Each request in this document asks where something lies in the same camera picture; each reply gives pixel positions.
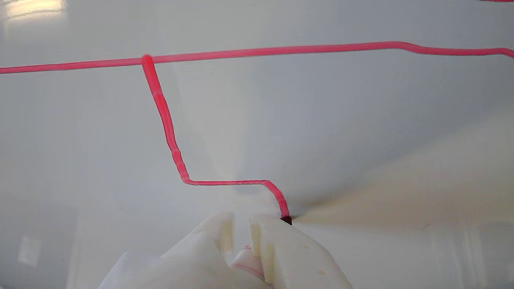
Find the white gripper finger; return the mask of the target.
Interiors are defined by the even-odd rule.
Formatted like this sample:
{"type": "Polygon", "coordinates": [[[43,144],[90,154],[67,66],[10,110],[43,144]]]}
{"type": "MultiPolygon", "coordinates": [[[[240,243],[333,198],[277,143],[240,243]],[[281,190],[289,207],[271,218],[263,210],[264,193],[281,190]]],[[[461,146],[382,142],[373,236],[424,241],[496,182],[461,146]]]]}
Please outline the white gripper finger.
{"type": "Polygon", "coordinates": [[[133,277],[134,289],[264,289],[261,259],[246,245],[233,258],[233,212],[205,219],[161,256],[161,262],[133,277]]]}
{"type": "Polygon", "coordinates": [[[249,219],[252,252],[275,289],[352,289],[330,252],[276,216],[249,219]]]}

